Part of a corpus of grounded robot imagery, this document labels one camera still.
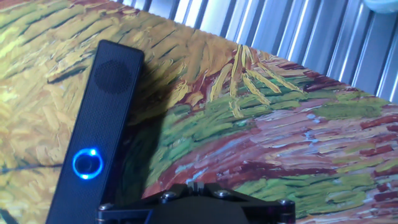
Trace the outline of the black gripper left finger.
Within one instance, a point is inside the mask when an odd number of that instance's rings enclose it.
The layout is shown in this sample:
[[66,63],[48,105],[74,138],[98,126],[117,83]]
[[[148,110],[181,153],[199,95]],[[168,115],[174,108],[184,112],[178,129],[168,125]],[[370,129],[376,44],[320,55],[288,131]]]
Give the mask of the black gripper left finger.
[[171,188],[140,199],[126,206],[116,206],[113,203],[101,204],[95,216],[95,223],[109,224],[109,223],[145,223],[151,211],[158,205],[163,205],[176,199],[192,196],[197,189],[196,182],[189,182],[188,184],[173,184]]

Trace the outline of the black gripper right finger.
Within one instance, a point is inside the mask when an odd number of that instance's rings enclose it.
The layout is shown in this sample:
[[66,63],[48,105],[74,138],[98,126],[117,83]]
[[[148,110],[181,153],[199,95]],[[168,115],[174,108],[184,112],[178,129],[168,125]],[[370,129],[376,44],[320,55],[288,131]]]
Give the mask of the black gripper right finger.
[[295,202],[290,199],[263,201],[235,190],[226,189],[217,183],[196,183],[196,194],[215,199],[216,202],[234,205],[248,223],[296,223]]

